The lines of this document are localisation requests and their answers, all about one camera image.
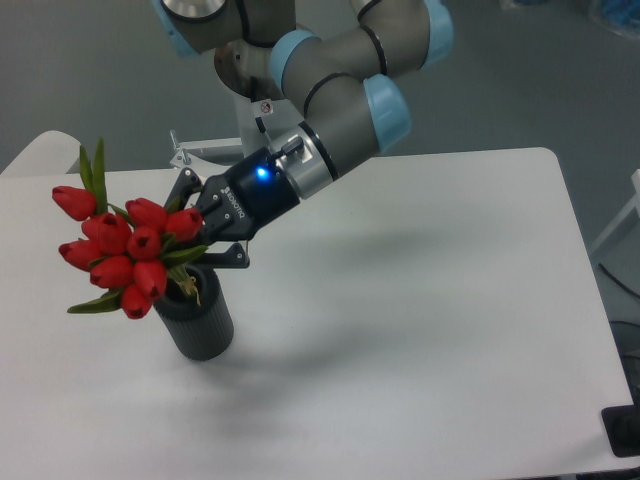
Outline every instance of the black cable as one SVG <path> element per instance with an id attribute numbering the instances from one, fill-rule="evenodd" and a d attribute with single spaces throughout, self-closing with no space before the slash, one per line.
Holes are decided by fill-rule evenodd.
<path id="1" fill-rule="evenodd" d="M 604 273 L 607 277 L 609 277 L 613 281 L 613 283 L 618 285 L 621 289 L 623 289 L 625 292 L 627 292 L 632 297 L 635 297 L 638 300 L 640 300 L 640 294 L 639 293 L 634 292 L 629 287 L 627 287 L 624 283 L 622 283 L 620 280 L 618 280 L 609 270 L 607 270 L 607 268 L 604 265 L 599 263 L 598 264 L 598 268 L 600 268 L 600 270 L 602 270 L 602 273 Z"/>
<path id="2" fill-rule="evenodd" d="M 380 73 L 382 75 L 386 75 L 387 74 L 387 57 L 384 54 L 384 48 L 382 47 L 382 43 L 380 42 L 380 39 L 376 35 L 376 32 L 371 30 L 371 28 L 369 28 L 367 25 L 360 25 L 360 28 L 369 36 L 371 43 L 373 43 L 373 48 L 376 49 L 376 53 L 378 54 L 378 62 L 380 63 Z"/>
<path id="3" fill-rule="evenodd" d="M 362 10 L 360 10 L 360 12 L 358 13 L 358 22 L 360 22 L 360 20 L 362 20 L 362 17 L 364 17 L 369 10 L 371 10 L 373 7 L 375 7 L 381 1 L 382 0 L 373 0 L 372 2 L 369 2 L 364 7 L 362 7 Z"/>
<path id="4" fill-rule="evenodd" d="M 320 90 L 323 86 L 325 86 L 327 83 L 329 83 L 334 78 L 339 78 L 339 77 L 353 77 L 353 75 L 351 75 L 350 73 L 346 73 L 346 72 L 330 73 L 329 75 L 324 77 L 322 80 L 318 81 L 313 86 L 313 88 L 311 90 L 309 90 L 309 93 L 307 93 L 307 98 L 305 98 L 305 100 L 304 100 L 304 107 L 302 107 L 302 116 L 304 118 L 307 118 L 307 110 L 309 110 L 309 104 L 311 103 L 311 100 L 313 99 L 313 96 L 316 93 L 318 93 L 318 90 Z"/>
<path id="5" fill-rule="evenodd" d="M 640 324 L 629 322 L 627 320 L 611 320 L 609 323 L 615 323 L 619 325 L 629 325 L 630 327 L 640 327 Z"/>

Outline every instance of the tulip bouquet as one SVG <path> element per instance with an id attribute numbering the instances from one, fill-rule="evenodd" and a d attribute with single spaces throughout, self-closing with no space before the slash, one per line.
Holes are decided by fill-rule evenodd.
<path id="1" fill-rule="evenodd" d="M 93 163 L 80 147 L 80 177 L 84 188 L 55 187 L 53 200 L 86 236 L 60 245 L 71 265 L 89 272 L 89 281 L 107 291 L 95 300 L 69 308 L 69 313 L 100 313 L 122 309 L 127 317 L 144 317 L 173 280 L 186 298 L 200 303 L 195 278 L 185 265 L 197 260 L 206 245 L 193 244 L 203 220 L 195 208 L 180 209 L 176 198 L 167 208 L 145 198 L 121 209 L 107 202 L 104 143 L 98 142 Z"/>

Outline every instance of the red tulip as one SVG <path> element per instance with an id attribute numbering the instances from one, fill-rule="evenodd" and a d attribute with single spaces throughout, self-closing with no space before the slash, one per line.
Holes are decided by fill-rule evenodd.
<path id="1" fill-rule="evenodd" d="M 93 215 L 89 217 L 87 220 L 82 222 L 82 233 L 84 233 L 89 240 L 98 241 L 98 231 L 100 229 L 100 221 L 102 217 L 104 217 L 106 213 L 102 215 Z"/>
<path id="2" fill-rule="evenodd" d="M 133 281 L 154 302 L 167 289 L 167 269 L 160 260 L 136 262 L 133 266 Z"/>
<path id="3" fill-rule="evenodd" d="M 100 288 L 118 288 L 133 282 L 133 264 L 129 257 L 109 257 L 91 269 L 89 281 Z"/>
<path id="4" fill-rule="evenodd" d="M 120 307 L 132 320 L 144 317 L 151 308 L 149 300 L 135 283 L 129 285 L 122 294 Z"/>
<path id="5" fill-rule="evenodd" d="M 102 256 L 98 242 L 93 240 L 78 240 L 77 242 L 65 243 L 60 245 L 58 252 L 71 265 L 85 272 L 91 270 L 88 265 L 89 262 Z"/>
<path id="6" fill-rule="evenodd" d="M 71 218 L 81 222 L 96 210 L 96 197 L 93 193 L 74 187 L 55 187 L 52 191 L 56 202 Z"/>
<path id="7" fill-rule="evenodd" d="M 122 255 L 127 250 L 131 228 L 118 214 L 105 213 L 98 224 L 98 243 L 107 255 Z"/>
<path id="8" fill-rule="evenodd" d="M 158 233 L 164 232 L 169 214 L 163 207 L 146 198 L 129 200 L 125 206 L 136 227 L 151 227 Z"/>
<path id="9" fill-rule="evenodd" d="M 202 216 L 195 208 L 187 208 L 172 213 L 167 219 L 165 230 L 176 234 L 178 242 L 185 242 L 195 237 L 202 227 Z"/>
<path id="10" fill-rule="evenodd" d="M 160 235 L 151 227 L 138 227 L 127 241 L 127 252 L 136 260 L 149 260 L 160 255 Z"/>

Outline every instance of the blue joint cap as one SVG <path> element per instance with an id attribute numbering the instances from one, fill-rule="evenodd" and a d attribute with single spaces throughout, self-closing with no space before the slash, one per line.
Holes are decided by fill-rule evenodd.
<path id="1" fill-rule="evenodd" d="M 294 30 L 287 33 L 278 40 L 271 51 L 271 59 L 269 60 L 269 71 L 276 81 L 276 85 L 282 90 L 282 79 L 284 77 L 284 69 L 293 51 L 304 42 L 307 38 L 315 37 L 311 32 L 306 30 Z"/>
<path id="2" fill-rule="evenodd" d="M 171 19 L 169 18 L 169 14 L 165 11 L 160 3 L 162 0 L 151 0 L 151 4 L 153 5 L 153 9 L 156 11 L 158 18 L 160 19 L 160 23 L 164 27 L 165 33 L 169 36 L 169 40 L 171 40 L 171 45 L 178 53 L 179 57 L 188 58 L 195 57 L 198 55 L 189 42 L 185 40 L 182 34 L 178 31 L 176 27 L 173 26 Z"/>
<path id="3" fill-rule="evenodd" d="M 393 80 L 377 74 L 363 82 L 378 147 L 384 152 L 411 131 L 411 112 Z"/>
<path id="4" fill-rule="evenodd" d="M 453 48 L 453 22 L 449 10 L 440 0 L 424 0 L 424 4 L 429 10 L 430 25 L 429 53 L 422 68 L 442 60 Z"/>

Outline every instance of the blue object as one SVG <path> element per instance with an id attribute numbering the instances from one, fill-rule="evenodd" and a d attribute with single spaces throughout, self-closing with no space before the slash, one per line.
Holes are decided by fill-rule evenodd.
<path id="1" fill-rule="evenodd" d="M 300 43 L 311 37 L 316 36 L 306 30 L 294 30 L 278 40 L 278 43 L 273 47 L 269 60 L 269 71 L 280 90 L 282 90 L 282 78 L 289 57 Z"/>
<path id="2" fill-rule="evenodd" d="M 189 58 L 199 55 L 198 52 L 189 45 L 189 42 L 185 40 L 176 27 L 173 26 L 169 15 L 160 3 L 161 1 L 162 0 L 151 0 L 151 4 L 160 19 L 160 23 L 162 23 L 162 26 L 164 27 L 165 33 L 169 36 L 169 40 L 171 40 L 171 45 L 173 45 L 173 48 L 178 53 L 178 56 L 182 58 Z"/>
<path id="3" fill-rule="evenodd" d="M 440 0 L 424 0 L 429 10 L 429 53 L 422 65 L 426 68 L 438 60 L 442 60 L 453 48 L 453 22 L 447 7 Z"/>
<path id="4" fill-rule="evenodd" d="M 411 112 L 393 80 L 377 74 L 363 82 L 378 147 L 384 152 L 411 131 Z"/>
<path id="5" fill-rule="evenodd" d="M 269 170 L 262 168 L 262 167 L 258 167 L 256 168 L 256 177 L 258 177 L 258 180 L 269 180 L 269 177 L 271 177 L 271 172 L 269 172 Z"/>
<path id="6" fill-rule="evenodd" d="M 640 0 L 602 0 L 602 16 L 617 27 L 640 29 Z"/>

